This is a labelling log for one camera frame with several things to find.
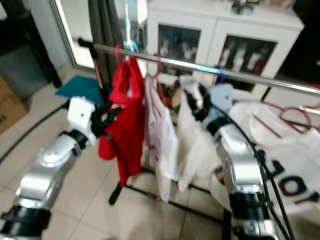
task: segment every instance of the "black rack leg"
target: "black rack leg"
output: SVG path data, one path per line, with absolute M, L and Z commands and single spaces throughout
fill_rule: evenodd
M 231 213 L 226 209 L 223 212 L 222 240 L 231 240 Z
M 111 194 L 110 198 L 109 198 L 109 204 L 112 206 L 116 203 L 120 193 L 121 193 L 122 187 L 120 186 L 120 182 L 118 182 L 118 184 L 115 187 L 115 190 L 113 191 L 113 193 Z

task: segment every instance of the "tile floor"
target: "tile floor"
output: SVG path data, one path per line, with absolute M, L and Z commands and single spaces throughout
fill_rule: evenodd
M 72 70 L 65 81 L 75 74 Z M 0 136 L 2 155 L 28 128 L 41 117 L 65 102 L 47 85 L 34 94 L 29 113 Z M 53 140 L 68 127 L 67 112 L 61 110 L 40 125 L 3 162 L 0 167 L 0 210 L 7 211 L 24 173 L 29 169 L 41 146 Z M 102 161 L 97 146 L 83 151 L 76 165 L 65 178 L 52 210 L 52 219 L 44 240 L 219 240 L 222 228 L 218 223 L 186 212 L 175 206 L 155 201 L 124 188 L 114 206 L 108 199 L 119 181 L 115 161 Z M 148 173 L 129 180 L 136 188 L 157 194 L 156 178 Z M 174 202 L 222 218 L 222 207 L 210 195 L 197 189 L 179 193 L 176 184 Z M 315 229 L 308 225 L 309 232 Z M 317 234 L 308 238 L 317 239 Z

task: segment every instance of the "clothes rack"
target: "clothes rack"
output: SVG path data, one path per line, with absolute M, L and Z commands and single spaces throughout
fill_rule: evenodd
M 285 80 L 265 78 L 265 77 L 260 77 L 252 74 L 233 72 L 226 69 L 221 70 L 220 68 L 217 68 L 217 67 L 210 67 L 210 66 L 185 62 L 185 61 L 169 59 L 165 57 L 158 57 L 158 56 L 153 56 L 153 55 L 145 54 L 141 52 L 132 52 L 124 49 L 117 50 L 115 47 L 92 43 L 90 41 L 85 41 L 82 38 L 78 39 L 78 43 L 80 46 L 89 48 L 91 51 L 95 50 L 97 52 L 112 54 L 112 55 L 115 55 L 116 52 L 118 52 L 120 55 L 131 56 L 137 59 L 147 60 L 155 63 L 160 62 L 167 66 L 183 68 L 187 70 L 201 71 L 201 72 L 217 74 L 217 75 L 223 75 L 228 79 L 236 80 L 240 82 L 246 82 L 251 84 L 265 84 L 272 87 L 286 88 L 286 89 L 295 90 L 295 91 L 299 91 L 299 92 L 303 92 L 311 95 L 320 96 L 320 89 L 318 88 L 310 87 L 310 86 L 306 86 L 298 83 L 291 83 Z

